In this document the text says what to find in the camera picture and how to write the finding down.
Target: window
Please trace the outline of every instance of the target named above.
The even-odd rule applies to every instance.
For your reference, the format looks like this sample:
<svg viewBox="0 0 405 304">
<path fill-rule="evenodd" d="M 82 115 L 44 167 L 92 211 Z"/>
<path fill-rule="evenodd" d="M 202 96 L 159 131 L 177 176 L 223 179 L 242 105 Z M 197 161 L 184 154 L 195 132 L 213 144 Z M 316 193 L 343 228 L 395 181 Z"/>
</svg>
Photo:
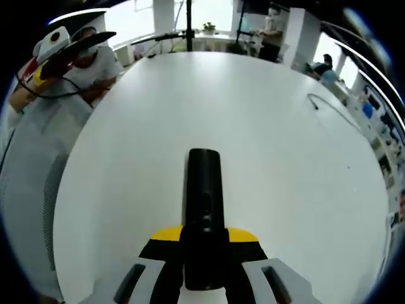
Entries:
<svg viewBox="0 0 405 304">
<path fill-rule="evenodd" d="M 350 57 L 346 57 L 342 71 L 340 72 L 340 78 L 344 80 L 346 87 L 348 87 L 349 89 L 353 87 L 358 73 L 359 68 L 357 67 L 357 65 Z"/>
<path fill-rule="evenodd" d="M 336 70 L 337 63 L 342 54 L 340 46 L 338 46 L 332 38 L 327 34 L 322 33 L 319 38 L 318 46 L 316 47 L 316 52 L 313 61 L 314 62 L 323 62 L 323 55 L 329 54 L 332 57 L 333 70 Z"/>
<path fill-rule="evenodd" d="M 177 21 L 177 30 L 187 28 L 187 7 L 184 1 Z M 176 20 L 182 0 L 175 0 L 174 18 Z M 233 0 L 193 0 L 191 6 L 191 27 L 203 29 L 203 24 L 211 22 L 217 30 L 231 31 Z"/>
<path fill-rule="evenodd" d="M 105 14 L 106 30 L 116 32 L 108 45 L 124 42 L 154 33 L 152 0 L 128 0 L 110 8 Z"/>
</svg>

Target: desk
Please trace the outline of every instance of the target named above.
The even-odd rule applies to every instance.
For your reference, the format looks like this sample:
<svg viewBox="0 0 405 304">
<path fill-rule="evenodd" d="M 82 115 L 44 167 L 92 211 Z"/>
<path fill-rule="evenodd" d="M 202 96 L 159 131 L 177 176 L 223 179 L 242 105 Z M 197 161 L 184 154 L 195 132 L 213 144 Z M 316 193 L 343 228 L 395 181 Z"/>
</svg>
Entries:
<svg viewBox="0 0 405 304">
<path fill-rule="evenodd" d="M 67 304 L 181 223 L 191 148 L 221 154 L 227 226 L 257 235 L 322 302 L 349 303 L 380 266 L 387 193 L 368 141 L 307 93 L 350 116 L 315 80 L 256 58 L 177 53 L 133 66 L 94 110 L 59 187 L 54 257 Z"/>
</svg>

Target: potted plant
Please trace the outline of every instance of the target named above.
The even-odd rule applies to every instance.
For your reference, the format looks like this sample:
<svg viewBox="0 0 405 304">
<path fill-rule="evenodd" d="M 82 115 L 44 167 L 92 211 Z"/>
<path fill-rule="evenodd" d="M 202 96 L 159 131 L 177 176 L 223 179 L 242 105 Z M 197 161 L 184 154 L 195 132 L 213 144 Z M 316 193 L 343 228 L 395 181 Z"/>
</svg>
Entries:
<svg viewBox="0 0 405 304">
<path fill-rule="evenodd" d="M 213 35 L 215 33 L 215 25 L 211 22 L 207 22 L 203 24 L 204 29 L 202 30 L 204 34 Z"/>
</svg>

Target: round table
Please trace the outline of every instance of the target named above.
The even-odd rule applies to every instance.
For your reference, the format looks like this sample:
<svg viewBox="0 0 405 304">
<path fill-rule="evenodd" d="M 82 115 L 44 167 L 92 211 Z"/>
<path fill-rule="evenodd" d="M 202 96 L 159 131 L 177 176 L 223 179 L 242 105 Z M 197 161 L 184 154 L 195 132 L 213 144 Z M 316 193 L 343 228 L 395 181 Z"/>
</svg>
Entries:
<svg viewBox="0 0 405 304">
<path fill-rule="evenodd" d="M 317 98 L 315 110 L 308 93 L 341 115 Z M 388 198 L 347 110 L 285 66 L 177 53 L 136 63 L 73 147 L 54 218 L 67 304 L 92 293 L 114 264 L 137 257 L 157 230 L 181 223 L 192 148 L 221 154 L 228 227 L 255 234 L 268 258 L 305 277 L 324 303 L 349 303 L 367 290 L 361 282 L 372 282 L 381 262 Z"/>
</svg>

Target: black pole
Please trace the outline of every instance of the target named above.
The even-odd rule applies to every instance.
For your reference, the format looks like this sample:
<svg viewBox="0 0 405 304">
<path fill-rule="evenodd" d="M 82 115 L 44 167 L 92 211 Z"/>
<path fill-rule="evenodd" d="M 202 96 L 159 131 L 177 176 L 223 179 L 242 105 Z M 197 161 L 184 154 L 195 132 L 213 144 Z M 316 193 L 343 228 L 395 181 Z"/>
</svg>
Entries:
<svg viewBox="0 0 405 304">
<path fill-rule="evenodd" d="M 243 0 L 242 11 L 240 12 L 238 31 L 237 31 L 237 34 L 236 34 L 236 44 L 239 43 L 240 28 L 242 27 L 242 19 L 243 19 L 243 15 L 245 13 L 245 4 L 246 4 L 246 0 Z"/>
<path fill-rule="evenodd" d="M 187 41 L 187 52 L 192 51 L 192 39 L 194 38 L 194 33 L 191 29 L 191 2 L 192 0 L 187 1 L 187 30 L 185 31 L 185 38 Z"/>
</svg>

